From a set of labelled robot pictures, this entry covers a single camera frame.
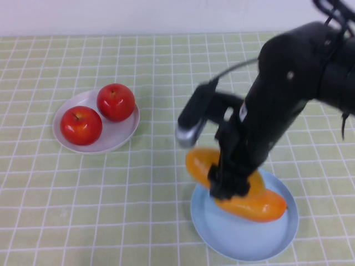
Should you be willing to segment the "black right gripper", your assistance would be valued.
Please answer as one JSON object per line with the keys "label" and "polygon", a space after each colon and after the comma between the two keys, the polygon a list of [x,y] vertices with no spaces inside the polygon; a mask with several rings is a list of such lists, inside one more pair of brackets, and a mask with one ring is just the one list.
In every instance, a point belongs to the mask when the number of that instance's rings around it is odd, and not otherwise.
{"label": "black right gripper", "polygon": [[216,134],[219,175],[247,177],[267,158],[308,101],[316,98],[331,27],[309,23],[268,40],[258,56],[258,76],[229,121]]}

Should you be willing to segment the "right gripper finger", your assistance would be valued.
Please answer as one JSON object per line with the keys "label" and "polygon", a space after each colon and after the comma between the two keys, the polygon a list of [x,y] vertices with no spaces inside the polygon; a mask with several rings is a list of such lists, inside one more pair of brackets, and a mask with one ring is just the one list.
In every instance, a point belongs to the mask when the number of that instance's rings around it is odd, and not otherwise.
{"label": "right gripper finger", "polygon": [[237,197],[245,197],[250,191],[250,183],[248,176],[233,175],[232,191]]}
{"label": "right gripper finger", "polygon": [[232,197],[231,192],[225,186],[222,177],[221,171],[217,165],[212,165],[208,172],[208,180],[210,183],[210,196],[217,200],[230,200]]}

